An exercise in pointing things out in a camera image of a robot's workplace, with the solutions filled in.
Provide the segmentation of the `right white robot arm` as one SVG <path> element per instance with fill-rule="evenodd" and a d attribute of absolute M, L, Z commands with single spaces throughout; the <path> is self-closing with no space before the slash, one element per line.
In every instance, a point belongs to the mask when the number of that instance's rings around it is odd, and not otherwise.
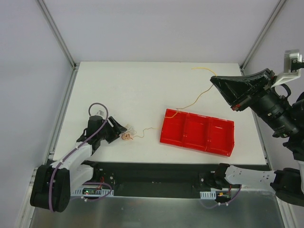
<path fill-rule="evenodd" d="M 304 205 L 304 96 L 290 104 L 286 78 L 264 69 L 248 76 L 213 76 L 210 81 L 236 112 L 249 108 L 273 132 L 262 134 L 269 159 L 290 151 L 298 168 L 258 171 L 220 163 L 206 184 L 215 189 L 238 185 L 269 191 L 280 200 Z"/>

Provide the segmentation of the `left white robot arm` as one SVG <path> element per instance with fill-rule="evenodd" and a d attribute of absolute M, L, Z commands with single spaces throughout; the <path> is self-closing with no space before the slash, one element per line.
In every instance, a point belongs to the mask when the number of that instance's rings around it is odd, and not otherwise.
<path fill-rule="evenodd" d="M 52 212 L 64 211 L 73 191 L 85 182 L 95 185 L 100 181 L 100 172 L 83 162 L 96 152 L 101 141 L 112 143 L 126 130 L 111 116 L 90 116 L 72 151 L 58 161 L 38 167 L 30 205 Z"/>

